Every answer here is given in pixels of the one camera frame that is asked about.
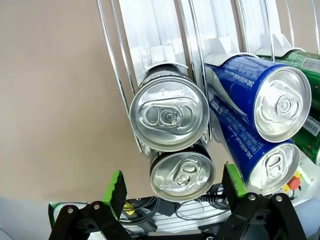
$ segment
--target barcode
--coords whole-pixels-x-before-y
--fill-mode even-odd
[[[215,100],[212,100],[211,105],[214,107],[214,109],[221,114],[223,112],[222,108],[219,107],[219,105],[215,102]]]
[[[308,70],[312,70],[314,72],[320,73],[320,60],[306,57],[302,61],[301,67],[304,69],[308,69]]]
[[[307,117],[303,127],[315,137],[320,132],[320,122],[310,116]]]

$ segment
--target screw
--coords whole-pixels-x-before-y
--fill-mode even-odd
[[[281,197],[281,196],[276,196],[276,197],[275,197],[275,200],[276,200],[277,202],[281,202],[281,201],[282,201],[282,197]]]
[[[249,195],[249,200],[250,200],[250,201],[256,200],[256,196],[253,195],[253,194],[250,194],[250,195]]]

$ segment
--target beige wall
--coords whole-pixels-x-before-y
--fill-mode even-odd
[[[296,45],[314,52],[309,6],[290,2]],[[108,4],[105,10],[111,21]],[[121,103],[96,1],[2,0],[0,33],[0,195],[101,200],[117,169],[128,197],[152,195],[149,161],[138,153]],[[217,143],[209,151],[219,182],[229,158]]]

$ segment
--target green can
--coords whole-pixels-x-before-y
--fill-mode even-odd
[[[270,56],[260,57],[271,60]],[[311,87],[311,106],[320,111],[320,55],[300,50],[291,50],[282,57],[276,57],[275,61],[295,67],[305,74]]]
[[[291,138],[294,144],[320,168],[320,112],[310,109],[302,128]]]

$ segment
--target green object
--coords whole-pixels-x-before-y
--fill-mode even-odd
[[[261,56],[262,59],[271,60],[270,56]],[[320,55],[300,50],[292,50],[275,61],[301,70],[308,78],[312,102],[311,105],[320,111]]]
[[[236,191],[236,194],[239,198],[242,198],[244,195],[247,194],[247,189],[245,187],[244,181],[242,180],[236,166],[234,164],[227,164],[226,165],[227,171],[231,177],[232,184]]]
[[[112,175],[107,189],[104,193],[102,202],[109,205],[115,219],[119,219],[122,209],[126,203],[127,188],[125,179],[120,170],[115,171]]]
[[[308,158],[320,167],[320,112],[311,108],[302,128],[291,138]]]

